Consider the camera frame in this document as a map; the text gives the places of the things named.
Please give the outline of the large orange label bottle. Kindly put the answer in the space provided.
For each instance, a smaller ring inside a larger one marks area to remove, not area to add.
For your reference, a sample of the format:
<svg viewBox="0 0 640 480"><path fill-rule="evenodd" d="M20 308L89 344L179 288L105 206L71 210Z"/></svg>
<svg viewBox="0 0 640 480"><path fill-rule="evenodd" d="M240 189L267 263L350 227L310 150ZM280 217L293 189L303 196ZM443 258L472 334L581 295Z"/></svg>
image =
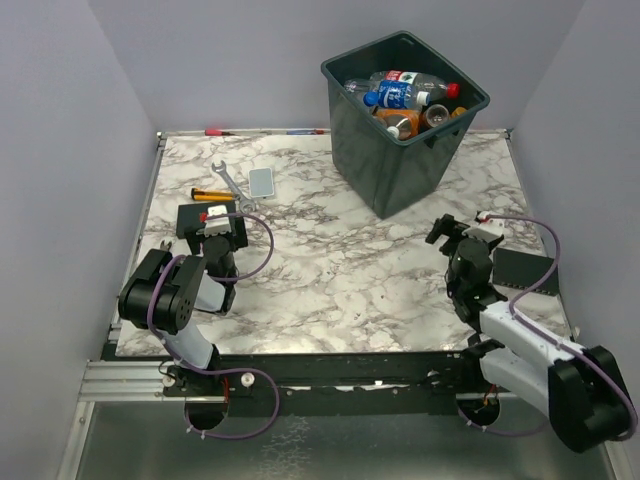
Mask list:
<svg viewBox="0 0 640 480"><path fill-rule="evenodd" d="M419 111L379 108L374 117L396 140L405 141L420 133Z"/></svg>

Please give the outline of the red cap bottle small label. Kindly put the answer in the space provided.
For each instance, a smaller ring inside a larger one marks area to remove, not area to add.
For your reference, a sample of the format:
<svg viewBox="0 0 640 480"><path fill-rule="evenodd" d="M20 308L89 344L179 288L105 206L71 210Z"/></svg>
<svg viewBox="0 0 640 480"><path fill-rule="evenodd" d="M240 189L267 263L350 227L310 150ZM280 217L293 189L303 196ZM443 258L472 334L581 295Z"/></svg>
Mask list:
<svg viewBox="0 0 640 480"><path fill-rule="evenodd" d="M437 128L450 119L448 109L442 104L431 104L420 114L420 129L426 131Z"/></svg>

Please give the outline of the blue label bottle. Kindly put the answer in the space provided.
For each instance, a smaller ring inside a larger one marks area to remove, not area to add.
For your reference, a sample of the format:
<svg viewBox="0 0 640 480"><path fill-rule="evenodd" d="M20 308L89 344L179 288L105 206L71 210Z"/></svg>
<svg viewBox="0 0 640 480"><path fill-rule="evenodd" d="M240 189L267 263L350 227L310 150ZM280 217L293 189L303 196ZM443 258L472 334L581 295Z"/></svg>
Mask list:
<svg viewBox="0 0 640 480"><path fill-rule="evenodd" d="M369 91L363 96L366 106L384 109L420 110L430 100L428 91L416 90L410 83L391 80L381 81L376 91Z"/></svg>

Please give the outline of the red label water bottle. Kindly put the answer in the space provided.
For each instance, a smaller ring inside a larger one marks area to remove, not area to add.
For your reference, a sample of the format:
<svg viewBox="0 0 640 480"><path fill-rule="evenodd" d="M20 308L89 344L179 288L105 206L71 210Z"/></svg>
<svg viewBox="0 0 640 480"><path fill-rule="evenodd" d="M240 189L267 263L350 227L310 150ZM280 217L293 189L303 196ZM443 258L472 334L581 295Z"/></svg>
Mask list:
<svg viewBox="0 0 640 480"><path fill-rule="evenodd" d="M374 72L369 77L374 82L383 80L401 81L411 84L417 91L426 91L432 100L455 99L460 94L458 83L448 83L441 78L420 72L389 70Z"/></svg>

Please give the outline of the pepsi bottle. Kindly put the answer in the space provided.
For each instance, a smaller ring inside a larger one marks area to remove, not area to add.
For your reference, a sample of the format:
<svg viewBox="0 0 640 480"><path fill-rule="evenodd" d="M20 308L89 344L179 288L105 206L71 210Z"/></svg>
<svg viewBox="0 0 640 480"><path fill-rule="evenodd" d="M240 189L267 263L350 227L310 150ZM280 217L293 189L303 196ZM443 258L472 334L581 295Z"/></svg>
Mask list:
<svg viewBox="0 0 640 480"><path fill-rule="evenodd" d="M352 96L362 98L366 93L376 88L376 83L370 79L353 78L346 80L343 87Z"/></svg>

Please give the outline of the orange juice bottle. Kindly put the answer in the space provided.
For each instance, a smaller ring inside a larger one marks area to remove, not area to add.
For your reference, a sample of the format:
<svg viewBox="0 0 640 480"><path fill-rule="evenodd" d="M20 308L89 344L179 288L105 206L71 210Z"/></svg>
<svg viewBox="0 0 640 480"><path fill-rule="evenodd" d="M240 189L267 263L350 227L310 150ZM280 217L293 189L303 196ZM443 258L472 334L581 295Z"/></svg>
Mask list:
<svg viewBox="0 0 640 480"><path fill-rule="evenodd" d="M463 115L467 112L467 109L464 107L457 107L450 113L450 119L455 119Z"/></svg>

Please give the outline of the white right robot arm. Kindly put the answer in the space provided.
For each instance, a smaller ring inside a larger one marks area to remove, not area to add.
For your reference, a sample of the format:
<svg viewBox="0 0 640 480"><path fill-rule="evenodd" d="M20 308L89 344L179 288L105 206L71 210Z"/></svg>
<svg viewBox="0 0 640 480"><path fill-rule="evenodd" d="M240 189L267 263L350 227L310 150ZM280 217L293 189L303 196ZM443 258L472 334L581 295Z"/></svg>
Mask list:
<svg viewBox="0 0 640 480"><path fill-rule="evenodd" d="M551 332L491 284L491 253L504 238L507 219L481 211L468 225L445 214L426 237L429 244L447 239L440 248L448 259L447 295L459 319L489 338L466 349L472 359L459 367L461 383L472 391L490 384L516 394L577 453L632 438L639 415L613 354Z"/></svg>

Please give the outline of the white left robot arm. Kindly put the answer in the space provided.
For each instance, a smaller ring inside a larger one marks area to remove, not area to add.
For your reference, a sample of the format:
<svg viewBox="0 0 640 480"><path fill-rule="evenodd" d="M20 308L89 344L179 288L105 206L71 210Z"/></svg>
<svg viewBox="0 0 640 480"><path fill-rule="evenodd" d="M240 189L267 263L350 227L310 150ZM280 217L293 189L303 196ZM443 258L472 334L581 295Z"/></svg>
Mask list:
<svg viewBox="0 0 640 480"><path fill-rule="evenodd" d="M192 314L196 310L222 315L230 311L239 278L234 253L248 245L240 215L226 220L227 232L192 235L201 243L195 255L149 250L118 298L119 317L150 331L188 369L186 382L202 395L220 385L220 354L200 332Z"/></svg>

